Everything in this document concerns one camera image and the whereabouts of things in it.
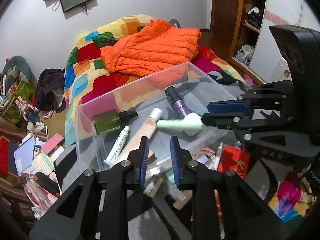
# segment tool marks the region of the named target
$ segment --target clear plastic bin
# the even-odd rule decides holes
[[[206,112],[209,102],[235,99],[221,85],[188,62],[138,79],[79,105],[76,109],[76,150],[80,161],[80,172],[88,168],[96,172],[107,170],[108,166],[103,160],[108,156],[121,131],[117,130],[98,136],[92,122],[93,115],[112,109],[136,110],[138,116],[127,123],[130,127],[128,142],[149,117],[154,107],[163,110],[162,119],[179,119],[164,93],[169,86],[174,86],[189,110],[199,115]],[[148,165],[147,174],[150,174],[150,169],[152,174],[157,174],[171,168],[171,136],[178,136],[182,148],[191,153],[197,153],[226,133],[225,130],[218,130],[214,127],[189,137],[183,131],[157,129],[149,142],[150,150],[155,153],[156,160]]]

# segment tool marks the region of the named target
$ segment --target purple bottle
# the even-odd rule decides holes
[[[164,93],[171,102],[172,108],[176,111],[180,118],[185,118],[187,114],[189,114],[189,111],[176,89],[174,87],[168,87]]]

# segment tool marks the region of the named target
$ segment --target black bottle cap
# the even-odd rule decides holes
[[[128,122],[131,118],[138,116],[138,113],[137,111],[134,111],[134,110],[123,111],[119,113],[119,116],[120,116],[121,122],[124,123],[124,122]]]
[[[178,94],[174,87],[168,87],[164,91],[167,98],[170,100],[171,104],[173,105],[175,102],[182,100],[181,96]]]

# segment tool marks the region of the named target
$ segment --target orange puffer jacket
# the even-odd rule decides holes
[[[178,29],[153,19],[140,32],[103,47],[101,58],[109,73],[144,77],[190,61],[197,53],[199,29]]]

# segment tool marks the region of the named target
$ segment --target wooden door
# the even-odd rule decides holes
[[[211,28],[213,34],[233,37],[239,0],[212,0]]]

